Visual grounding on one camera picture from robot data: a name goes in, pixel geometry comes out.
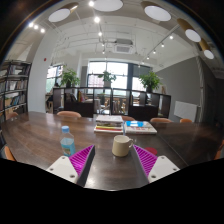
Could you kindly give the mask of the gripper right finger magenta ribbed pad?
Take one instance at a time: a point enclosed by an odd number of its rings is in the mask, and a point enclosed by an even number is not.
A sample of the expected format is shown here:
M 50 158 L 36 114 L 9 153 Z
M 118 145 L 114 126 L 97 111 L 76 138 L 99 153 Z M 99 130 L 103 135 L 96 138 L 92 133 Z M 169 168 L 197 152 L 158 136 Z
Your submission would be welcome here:
M 179 171 L 179 168 L 165 155 L 156 156 L 137 145 L 133 146 L 133 157 L 149 183 Z

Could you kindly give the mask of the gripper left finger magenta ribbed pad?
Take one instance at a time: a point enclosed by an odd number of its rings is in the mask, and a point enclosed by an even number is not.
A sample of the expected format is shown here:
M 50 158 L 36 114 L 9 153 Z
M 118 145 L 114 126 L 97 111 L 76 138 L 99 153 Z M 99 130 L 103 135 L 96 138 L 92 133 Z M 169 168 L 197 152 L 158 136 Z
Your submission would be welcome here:
M 84 187 L 95 156 L 95 146 L 90 145 L 70 157 L 59 157 L 47 171 Z

